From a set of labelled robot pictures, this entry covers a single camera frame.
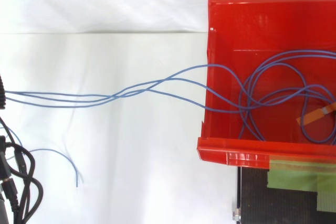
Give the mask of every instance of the white table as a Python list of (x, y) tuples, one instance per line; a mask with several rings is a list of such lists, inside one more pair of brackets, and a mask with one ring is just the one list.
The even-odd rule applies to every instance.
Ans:
[[(6, 90), (112, 94), (206, 63), (206, 44), (205, 33), (1, 35), (0, 74)], [(206, 83), (205, 69), (182, 76)], [(191, 84), (158, 90), (205, 102)], [(82, 177), (76, 188), (63, 157), (35, 152), (45, 196), (32, 224), (233, 223), (236, 168), (199, 159), (199, 107), (143, 93), (76, 110), (9, 101), (0, 113), (28, 150), (62, 151)]]

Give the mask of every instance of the black base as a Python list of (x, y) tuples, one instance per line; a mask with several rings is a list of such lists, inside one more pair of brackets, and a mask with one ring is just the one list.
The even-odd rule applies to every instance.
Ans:
[(316, 211), (317, 193), (267, 188), (265, 169), (241, 172), (241, 224), (336, 223), (336, 213)]

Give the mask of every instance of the green tape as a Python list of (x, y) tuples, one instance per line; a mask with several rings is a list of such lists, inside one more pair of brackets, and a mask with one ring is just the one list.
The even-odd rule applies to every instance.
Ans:
[(336, 193), (319, 191), (317, 193), (317, 211), (336, 212)]
[(295, 170), (269, 170), (268, 188), (317, 191), (317, 176)]
[(316, 191), (317, 211), (336, 212), (336, 165), (272, 160), (268, 188)]

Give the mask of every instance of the red plastic bin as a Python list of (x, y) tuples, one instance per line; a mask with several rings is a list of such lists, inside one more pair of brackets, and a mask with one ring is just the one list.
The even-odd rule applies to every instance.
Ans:
[[(336, 52), (336, 0), (208, 0), (208, 63), (231, 68), (243, 82), (266, 59), (288, 50), (315, 49)], [(293, 59), (308, 84), (322, 84), (336, 95), (336, 61)], [(240, 87), (225, 70), (208, 68), (207, 85), (237, 102)], [(278, 89), (301, 87), (292, 70), (274, 67), (258, 81), (254, 96)], [(239, 114), (205, 111), (197, 150), (204, 161), (227, 165), (269, 168), (270, 159), (336, 163), (336, 146), (330, 142), (312, 144), (302, 134), (296, 118), (301, 116), (303, 97), (278, 106), (252, 111), (266, 138), (258, 141), (244, 131)], [(236, 110), (207, 91), (206, 106)], [(321, 108), (309, 101), (307, 112)], [(334, 116), (329, 115), (306, 126), (314, 138), (323, 139), (332, 131)]]

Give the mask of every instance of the blue wire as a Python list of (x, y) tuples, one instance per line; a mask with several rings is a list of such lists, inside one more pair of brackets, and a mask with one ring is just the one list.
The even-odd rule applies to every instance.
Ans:
[[(15, 132), (12, 131), (10, 128), (8, 128), (8, 129), (9, 129), (10, 132), (16, 137), (16, 139), (19, 141), (20, 145), (22, 146), (22, 142), (21, 142), (21, 140), (19, 139), (19, 137), (15, 134)], [(39, 149), (31, 150), (31, 151), (29, 151), (29, 152), (36, 152), (36, 151), (50, 151), (50, 152), (55, 152), (55, 153), (57, 153), (57, 154), (59, 154), (59, 155), (65, 157), (65, 158), (71, 163), (71, 165), (73, 166), (73, 168), (75, 169), (75, 173), (76, 173), (76, 187), (78, 187), (78, 171), (77, 171), (77, 168), (76, 168), (75, 164), (73, 163), (73, 161), (72, 161), (71, 159), (69, 159), (69, 158), (68, 158), (66, 155), (64, 155), (63, 153), (61, 153), (61, 152), (59, 152), (59, 151), (56, 151), (56, 150), (53, 150), (53, 149), (49, 149), (49, 148), (39, 148)]]
[(71, 159), (69, 159), (66, 155), (64, 155), (63, 153), (59, 152), (59, 151), (56, 151), (54, 149), (48, 149), (48, 148), (39, 148), (39, 149), (35, 149), (35, 150), (31, 150), (29, 152), (36, 152), (36, 151), (50, 151), (50, 152), (55, 152), (63, 157), (65, 157), (70, 163), (71, 165), (73, 166), (73, 169), (75, 170), (75, 173), (76, 173), (76, 187), (78, 187), (78, 171), (77, 171), (77, 168), (75, 166), (75, 164), (73, 163), (73, 161)]
[[(294, 56), (289, 56), (289, 57), (284, 57), (284, 58), (280, 58), (280, 59), (276, 59), (280, 56), (285, 56), (285, 55), (289, 55), (289, 54), (301, 54), (301, 55), (294, 55)], [(327, 59), (336, 59), (336, 53), (334, 52), (328, 52), (328, 51), (323, 51), (323, 50), (293, 50), (293, 51), (288, 51), (288, 52), (282, 52), (280, 54), (274, 55), (270, 58), (268, 58), (267, 60), (265, 60), (262, 64), (260, 64), (255, 71), (245, 80), (244, 84), (242, 84), (239, 80), (239, 78), (235, 75), (235, 73), (230, 70), (229, 68), (222, 66), (222, 65), (218, 65), (218, 64), (208, 64), (208, 65), (199, 65), (199, 66), (195, 66), (195, 67), (190, 67), (184, 70), (181, 70), (165, 79), (162, 80), (156, 80), (156, 81), (149, 81), (149, 82), (145, 82), (145, 83), (140, 83), (140, 84), (136, 84), (133, 86), (130, 86), (128, 88), (125, 88), (121, 91), (119, 91), (116, 94), (113, 95), (101, 95), (101, 94), (83, 94), (83, 95), (78, 95), (78, 94), (64, 94), (64, 93), (51, 93), (51, 92), (17, 92), (17, 91), (6, 91), (6, 93), (10, 93), (10, 94), (15, 94), (15, 95), (23, 95), (23, 96), (27, 96), (27, 97), (32, 97), (32, 98), (38, 98), (38, 99), (44, 99), (44, 100), (50, 100), (50, 101), (58, 101), (58, 102), (73, 102), (73, 103), (93, 103), (90, 105), (75, 105), (75, 106), (55, 106), (55, 105), (43, 105), (43, 104), (37, 104), (37, 103), (30, 103), (30, 102), (25, 102), (25, 101), (20, 101), (20, 100), (16, 100), (16, 99), (12, 99), (12, 98), (8, 98), (8, 100), (11, 101), (15, 101), (15, 102), (19, 102), (19, 103), (23, 103), (23, 104), (29, 104), (29, 105), (34, 105), (34, 106), (40, 106), (40, 107), (45, 107), (45, 108), (90, 108), (93, 106), (99, 106), (99, 105), (103, 105), (106, 104), (108, 102), (114, 101), (116, 99), (119, 98), (126, 98), (126, 97), (132, 97), (134, 95), (143, 93), (143, 92), (154, 92), (154, 93), (158, 93), (158, 94), (163, 94), (163, 95), (168, 95), (170, 97), (174, 97), (177, 99), (181, 99), (187, 102), (190, 102), (192, 104), (195, 104), (197, 106), (200, 106), (201, 108), (205, 108), (206, 110), (210, 110), (210, 111), (214, 111), (214, 112), (222, 112), (222, 113), (240, 113), (240, 116), (243, 120), (243, 127), (242, 130), (239, 134), (239, 138), (242, 136), (242, 133), (244, 131), (244, 128), (248, 128), (249, 131), (251, 131), (253, 133), (253, 135), (259, 139), (264, 141), (264, 137), (262, 136), (262, 134), (260, 133), (257, 125), (255, 124), (252, 115), (250, 113), (251, 110), (259, 108), (261, 106), (275, 106), (275, 105), (279, 105), (282, 104), (290, 99), (292, 99), (293, 97), (296, 96), (303, 96), (304, 97), (304, 105), (302, 108), (302, 116), (301, 116), (301, 120), (303, 120), (303, 115), (306, 113), (306, 107), (307, 107), (307, 103), (308, 103), (308, 98), (317, 98), (320, 99), (322, 101), (327, 101), (327, 102), (331, 102), (331, 101), (335, 101), (335, 98), (333, 97), (333, 95), (331, 94), (331, 92), (326, 89), (324, 86), (319, 85), (319, 84), (311, 84), (311, 85), (307, 85), (306, 81), (304, 80), (303, 75), (294, 67), (292, 67), (289, 64), (286, 63), (281, 63), (282, 61), (285, 60), (290, 60), (290, 59), (297, 59), (297, 58), (327, 58)], [(253, 91), (255, 88), (255, 85), (257, 83), (257, 80), (259, 79), (259, 77), (262, 75), (263, 72), (265, 72), (267, 69), (273, 67), (273, 66), (286, 66), (291, 68), (293, 71), (295, 71), (300, 77), (301, 80), (303, 81), (304, 87), (303, 88), (287, 88), (287, 89), (282, 89), (282, 90), (278, 90), (272, 93), (267, 94), (265, 97), (263, 97), (260, 100), (255, 100), (253, 98)], [(240, 93), (239, 93), (239, 97), (238, 97), (238, 104), (226, 99), (225, 97), (219, 95), (218, 93), (216, 93), (215, 91), (213, 91), (212, 89), (208, 88), (207, 86), (198, 83), (198, 82), (194, 82), (191, 80), (187, 80), (187, 79), (182, 79), (182, 78), (173, 78), (174, 76), (177, 76), (178, 74), (190, 71), (192, 69), (197, 69), (197, 68), (203, 68), (203, 67), (219, 67), (222, 69), (225, 69), (226, 71), (228, 71), (238, 82), (238, 84), (240, 85)], [(214, 108), (209, 108), (207, 106), (201, 105), (197, 102), (194, 102), (190, 99), (187, 98), (183, 98), (183, 97), (179, 97), (178, 95), (174, 95), (174, 94), (170, 94), (170, 93), (165, 93), (165, 92), (161, 92), (161, 91), (156, 91), (156, 90), (152, 90), (152, 88), (158, 86), (159, 84), (165, 82), (165, 81), (169, 81), (169, 80), (180, 80), (180, 81), (186, 81), (198, 86), (201, 86), (205, 89), (207, 89), (209, 92), (211, 92), (212, 94), (216, 95), (217, 97), (219, 97), (220, 99), (222, 99), (223, 101), (227, 102), (228, 104), (236, 107), (238, 110), (219, 110), (219, 109), (214, 109)], [(145, 89), (139, 89), (139, 90), (133, 90), (133, 91), (129, 91), (123, 94), (123, 92), (135, 88), (135, 87), (139, 87), (139, 86), (143, 86), (143, 85), (148, 85), (151, 84), (150, 87), (145, 88)], [(326, 92), (328, 94), (328, 96), (331, 98), (328, 99), (325, 96), (323, 96), (320, 92), (316, 92), (311, 90), (311, 88), (319, 88), (322, 89), (324, 92)], [(280, 92), (284, 92), (284, 91), (295, 91), (292, 94), (289, 95), (282, 95), (280, 97), (277, 97), (275, 99), (271, 99), (268, 100), (267, 102), (263, 102), (263, 100), (277, 94)], [(247, 97), (247, 106), (242, 106), (241, 105), (241, 101), (242, 101), (242, 94), (245, 94)], [(69, 97), (101, 97), (101, 99), (96, 99), (96, 100), (91, 100), (91, 101), (77, 101), (77, 100), (62, 100), (62, 99), (54, 99), (54, 98), (47, 98), (47, 97), (41, 97), (38, 96), (36, 94), (40, 94), (40, 95), (63, 95), (63, 96), (69, 96)], [(250, 128), (250, 126), (247, 123), (247, 118), (249, 118), (249, 120), (252, 123), (252, 126), (254, 128), (254, 130), (252, 130)], [(310, 138), (307, 133), (305, 132), (305, 129), (303, 127), (303, 123), (301, 122), (301, 128), (302, 128), (302, 132), (305, 135), (305, 137), (315, 143), (324, 143), (326, 141), (328, 141), (336, 132), (336, 123), (335, 123), (335, 127), (332, 131), (332, 133), (325, 139), (322, 141), (316, 141), (313, 140), (312, 138)], [(333, 140), (333, 144), (336, 143), (336, 136), (334, 137)]]
[(18, 142), (20, 143), (20, 145), (23, 146), (21, 140), (20, 140), (19, 137), (15, 134), (15, 132), (12, 131), (11, 128), (9, 128), (9, 127), (8, 127), (8, 129), (9, 129), (9, 131), (16, 137), (16, 139), (18, 140)]

